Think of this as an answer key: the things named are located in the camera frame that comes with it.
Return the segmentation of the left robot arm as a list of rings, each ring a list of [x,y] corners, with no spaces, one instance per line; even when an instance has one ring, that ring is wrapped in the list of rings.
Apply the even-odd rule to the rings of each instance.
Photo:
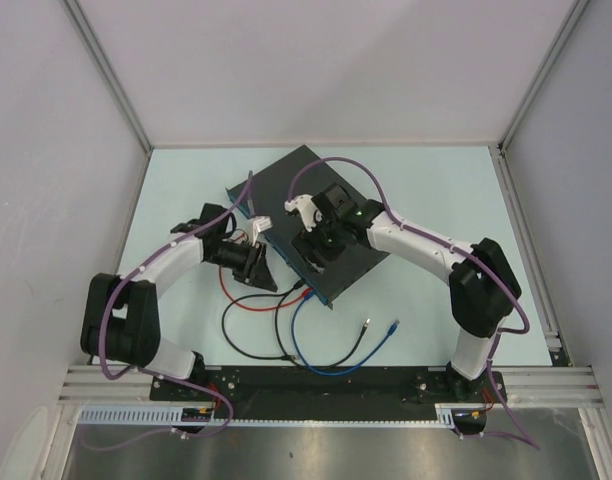
[[[232,211],[212,203],[195,219],[170,231],[168,243],[124,276],[99,273],[89,286],[80,336],[81,350],[172,378],[183,398],[200,397],[207,387],[203,356],[162,336],[158,301],[186,272],[202,263],[232,272],[244,285],[275,293],[266,246],[235,242]]]

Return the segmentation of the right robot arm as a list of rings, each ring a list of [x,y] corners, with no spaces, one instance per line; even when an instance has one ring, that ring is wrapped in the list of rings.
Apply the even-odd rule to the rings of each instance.
[[[302,223],[294,248],[319,269],[348,247],[360,245],[408,261],[445,283],[459,326],[456,349],[446,367],[448,391],[459,401],[470,401],[482,391],[495,337],[521,295],[497,242],[455,242],[406,223],[383,202],[358,203],[339,184],[289,199],[284,209]]]

